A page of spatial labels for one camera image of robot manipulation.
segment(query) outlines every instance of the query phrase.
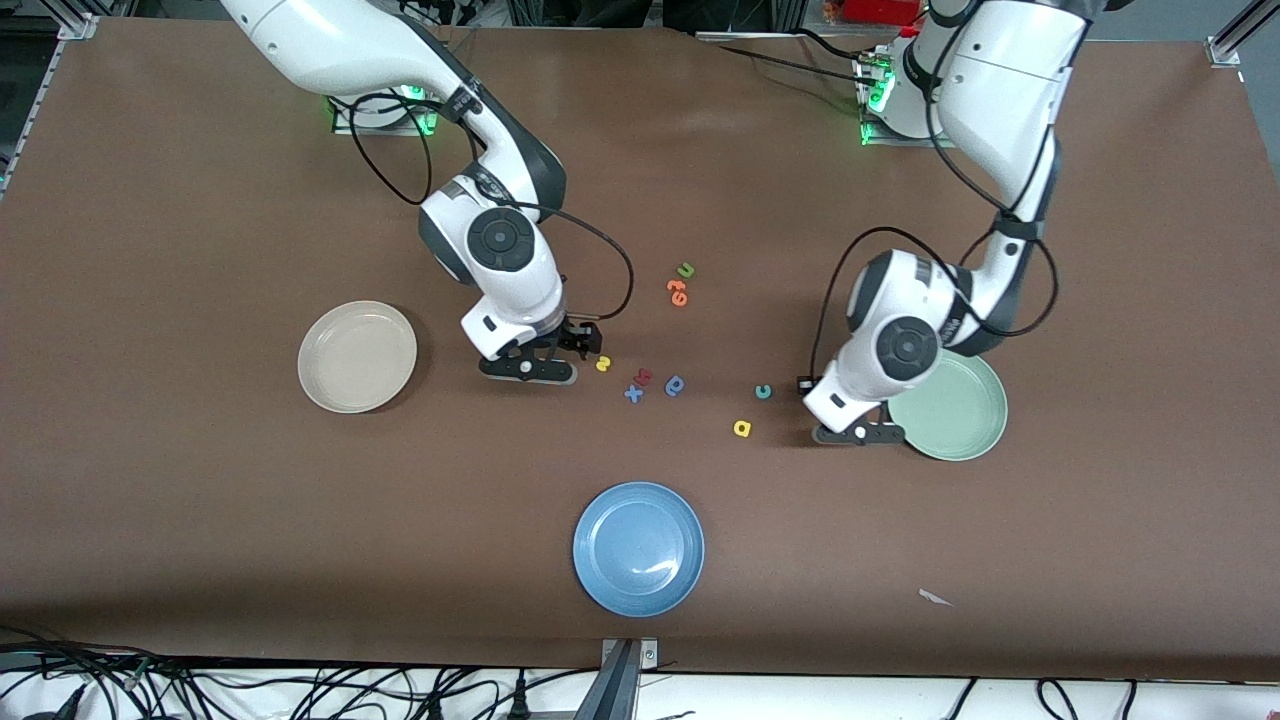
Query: metal frame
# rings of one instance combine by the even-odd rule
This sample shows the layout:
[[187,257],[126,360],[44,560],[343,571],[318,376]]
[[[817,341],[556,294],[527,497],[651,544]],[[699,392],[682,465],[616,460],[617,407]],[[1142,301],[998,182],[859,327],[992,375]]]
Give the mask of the metal frame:
[[644,641],[616,641],[573,720],[632,720],[640,692]]
[[13,146],[13,158],[9,158],[9,164],[4,168],[4,181],[0,182],[0,200],[4,200],[4,193],[9,190],[13,172],[18,168],[18,159],[22,156],[22,149],[27,145],[27,136],[31,135],[31,126],[36,122],[36,113],[40,111],[40,106],[45,102],[49,83],[54,81],[54,70],[58,69],[58,63],[63,59],[63,50],[65,49],[67,41],[59,40],[58,46],[54,47],[54,56],[49,59],[49,68],[45,70],[45,77],[40,79],[40,90],[36,91],[36,100],[31,104],[31,111],[27,113],[27,122],[22,126],[22,135],[18,136],[18,142]]
[[87,40],[93,37],[97,18],[102,15],[132,15],[137,0],[40,0],[49,17],[58,22],[58,40]]
[[1271,18],[1280,14],[1280,0],[1252,0],[1239,15],[1226,23],[1217,35],[1204,41],[1204,50],[1215,68],[1233,68],[1240,64],[1239,49]]

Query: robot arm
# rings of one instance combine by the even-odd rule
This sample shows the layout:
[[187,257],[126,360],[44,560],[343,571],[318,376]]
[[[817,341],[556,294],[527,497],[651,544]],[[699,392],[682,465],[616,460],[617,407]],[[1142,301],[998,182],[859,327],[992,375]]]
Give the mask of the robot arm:
[[303,90],[364,95],[412,85],[447,99],[440,114],[466,126],[485,150],[422,202],[419,233],[451,277],[483,293],[462,327],[489,360],[561,329],[563,284],[536,227],[545,210],[494,199],[558,210],[564,169],[435,37],[364,0],[223,5]]
[[[900,85],[881,115],[891,127],[896,119],[899,128],[911,129],[915,126],[901,124],[906,110],[918,111],[919,126],[925,124],[925,102],[911,81],[920,72],[915,58],[932,55],[932,69],[954,47],[932,104],[934,128],[946,128],[955,146],[996,181],[1007,210],[997,214],[977,270],[947,265],[948,273],[901,250],[884,252],[863,269],[846,313],[852,338],[804,400],[831,430],[842,433],[882,401],[919,386],[941,348],[978,355],[1000,345],[1002,336],[987,332],[974,315],[997,331],[1012,327],[1032,243],[1042,240],[1057,177],[1052,126],[1075,49],[1102,5],[1102,0],[938,1],[936,10],[954,10],[942,18],[950,27],[931,18],[916,42],[895,59],[896,68],[908,68],[913,85]],[[952,40],[955,32],[959,37]],[[915,45],[924,49],[915,51]]]

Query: green led light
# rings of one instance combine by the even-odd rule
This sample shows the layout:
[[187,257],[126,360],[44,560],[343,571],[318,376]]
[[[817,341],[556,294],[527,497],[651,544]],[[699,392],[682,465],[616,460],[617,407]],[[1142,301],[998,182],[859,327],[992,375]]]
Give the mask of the green led light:
[[893,86],[896,85],[896,82],[893,81],[892,77],[890,77],[890,76],[884,76],[884,77],[886,77],[886,82],[878,82],[878,83],[876,83],[877,87],[883,86],[883,90],[878,90],[876,92],[872,92],[872,96],[868,99],[868,102],[867,102],[867,106],[870,108],[876,113],[883,113],[884,111],[884,104],[888,102],[888,94],[893,91]]

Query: table surface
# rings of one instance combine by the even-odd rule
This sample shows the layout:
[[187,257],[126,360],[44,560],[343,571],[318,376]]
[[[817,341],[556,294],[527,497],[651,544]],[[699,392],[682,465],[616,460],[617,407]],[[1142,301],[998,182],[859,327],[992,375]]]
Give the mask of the table surface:
[[[564,161],[566,209],[635,259],[613,368],[483,378],[475,292],[319,97],[230,23],[105,19],[0,205],[0,615],[169,653],[563,666],[652,635],[689,670],[1275,679],[1280,192],[1234,72],[1194,44],[1084,49],[1047,234],[1061,301],[987,356],[1004,439],[945,464],[815,447],[787,392],[855,233],[956,258],[986,228],[931,151],[860,146],[838,79],[673,32],[467,35],[460,58]],[[416,140],[369,145],[421,187]],[[431,145],[439,184],[466,143]],[[603,243],[544,231],[571,307],[617,302]],[[340,416],[296,354],[358,299],[410,314],[421,352],[392,406]],[[639,368],[687,389],[631,405]],[[650,620],[595,606],[570,556],[586,503],[634,479],[684,495],[708,542]]]

